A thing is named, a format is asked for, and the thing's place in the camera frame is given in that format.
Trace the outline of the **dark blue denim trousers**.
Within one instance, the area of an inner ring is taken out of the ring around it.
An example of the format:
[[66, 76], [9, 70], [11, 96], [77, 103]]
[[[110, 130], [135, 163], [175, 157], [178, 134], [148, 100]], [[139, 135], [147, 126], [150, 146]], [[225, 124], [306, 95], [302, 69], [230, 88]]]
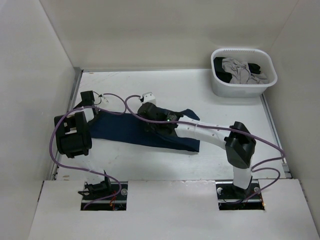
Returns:
[[100, 111], [88, 123], [93, 139], [198, 153], [200, 141], [191, 138], [161, 135], [148, 129], [148, 124], [130, 113], [114, 115]]

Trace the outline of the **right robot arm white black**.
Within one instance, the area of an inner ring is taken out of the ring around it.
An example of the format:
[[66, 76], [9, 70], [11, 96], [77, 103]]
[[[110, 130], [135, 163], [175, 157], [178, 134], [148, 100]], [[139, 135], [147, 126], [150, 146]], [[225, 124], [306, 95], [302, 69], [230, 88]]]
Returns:
[[157, 107], [151, 102], [142, 104], [137, 115], [149, 121], [179, 121], [182, 123], [146, 123], [146, 128], [162, 137], [182, 140], [198, 140], [216, 145], [226, 151], [229, 164], [233, 167], [233, 182], [224, 188], [223, 194], [233, 194], [235, 199], [245, 199], [250, 193], [252, 182], [251, 159], [255, 152], [256, 140], [237, 132], [202, 128], [200, 120], [192, 119], [182, 112], [174, 112]]

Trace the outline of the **white plastic laundry basket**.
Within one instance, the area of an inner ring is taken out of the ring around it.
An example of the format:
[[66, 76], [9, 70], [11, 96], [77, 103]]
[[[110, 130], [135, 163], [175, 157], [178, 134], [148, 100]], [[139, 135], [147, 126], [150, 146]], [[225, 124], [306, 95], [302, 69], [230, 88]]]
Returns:
[[[214, 68], [216, 57], [232, 58], [239, 62], [248, 62], [260, 66], [262, 73], [269, 80], [268, 84], [230, 84], [221, 81]], [[219, 97], [227, 98], [253, 98], [260, 96], [267, 88], [274, 86], [278, 80], [271, 57], [264, 51], [255, 48], [219, 48], [210, 57], [211, 61], [211, 87]]]

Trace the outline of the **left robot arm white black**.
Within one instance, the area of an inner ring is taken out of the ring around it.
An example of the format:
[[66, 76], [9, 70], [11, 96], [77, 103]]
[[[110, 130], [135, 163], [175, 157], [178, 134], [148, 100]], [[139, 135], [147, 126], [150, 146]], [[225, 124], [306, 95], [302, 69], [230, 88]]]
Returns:
[[[91, 108], [95, 105], [93, 91], [81, 92], [81, 102], [73, 112], [61, 122], [55, 132], [58, 152], [73, 159], [77, 156], [87, 156], [92, 148], [92, 137], [89, 122], [94, 120], [99, 111]], [[96, 184], [85, 183], [84, 190], [78, 192], [85, 200], [108, 199], [112, 195], [112, 185], [108, 177]]]

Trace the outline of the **black garment in basket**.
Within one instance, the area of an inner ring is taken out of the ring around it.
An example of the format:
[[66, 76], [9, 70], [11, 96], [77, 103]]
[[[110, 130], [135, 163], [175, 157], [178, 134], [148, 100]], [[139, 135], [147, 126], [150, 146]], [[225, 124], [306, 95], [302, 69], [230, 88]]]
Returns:
[[[215, 74], [221, 81], [223, 81], [225, 83], [230, 83], [230, 81], [232, 79], [232, 74], [229, 72], [226, 72], [223, 69], [223, 67], [222, 67], [223, 59], [225, 59], [225, 58], [224, 57], [215, 57], [214, 58], [213, 63], [214, 63]], [[252, 74], [260, 74], [261, 73], [261, 71], [260, 71], [261, 67], [258, 64], [248, 63], [248, 68]]]

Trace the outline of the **grey garment in basket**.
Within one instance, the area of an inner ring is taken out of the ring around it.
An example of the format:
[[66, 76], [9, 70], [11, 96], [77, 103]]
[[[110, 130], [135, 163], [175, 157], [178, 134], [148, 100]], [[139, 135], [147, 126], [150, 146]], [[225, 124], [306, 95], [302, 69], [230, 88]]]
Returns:
[[231, 74], [230, 84], [265, 85], [269, 83], [267, 76], [261, 72], [261, 67], [255, 63], [223, 58], [222, 69]]

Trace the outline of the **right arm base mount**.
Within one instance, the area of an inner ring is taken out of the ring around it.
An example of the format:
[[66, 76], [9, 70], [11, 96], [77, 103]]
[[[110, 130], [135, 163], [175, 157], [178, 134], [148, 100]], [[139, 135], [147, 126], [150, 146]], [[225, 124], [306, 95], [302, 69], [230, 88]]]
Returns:
[[259, 183], [253, 182], [247, 189], [232, 182], [216, 183], [218, 208], [221, 211], [265, 210]]

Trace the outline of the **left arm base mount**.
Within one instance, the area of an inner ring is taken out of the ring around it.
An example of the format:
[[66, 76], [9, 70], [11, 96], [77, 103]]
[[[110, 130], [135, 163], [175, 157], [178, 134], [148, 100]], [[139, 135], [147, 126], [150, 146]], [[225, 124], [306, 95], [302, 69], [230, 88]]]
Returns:
[[81, 211], [125, 211], [127, 209], [128, 182], [121, 182], [121, 192], [116, 182], [102, 181], [96, 184], [84, 184], [81, 195]]

